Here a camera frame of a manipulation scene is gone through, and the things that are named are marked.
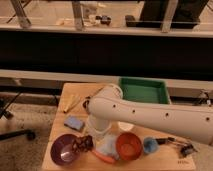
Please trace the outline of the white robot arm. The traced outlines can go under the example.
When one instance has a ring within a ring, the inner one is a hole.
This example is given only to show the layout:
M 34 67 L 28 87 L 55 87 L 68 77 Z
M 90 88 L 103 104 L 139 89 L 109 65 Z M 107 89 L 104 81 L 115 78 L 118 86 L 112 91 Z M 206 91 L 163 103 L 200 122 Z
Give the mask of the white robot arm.
M 139 103 L 123 99 L 121 88 L 108 84 L 88 102 L 91 126 L 105 131 L 111 121 L 127 122 L 213 146 L 213 108 Z

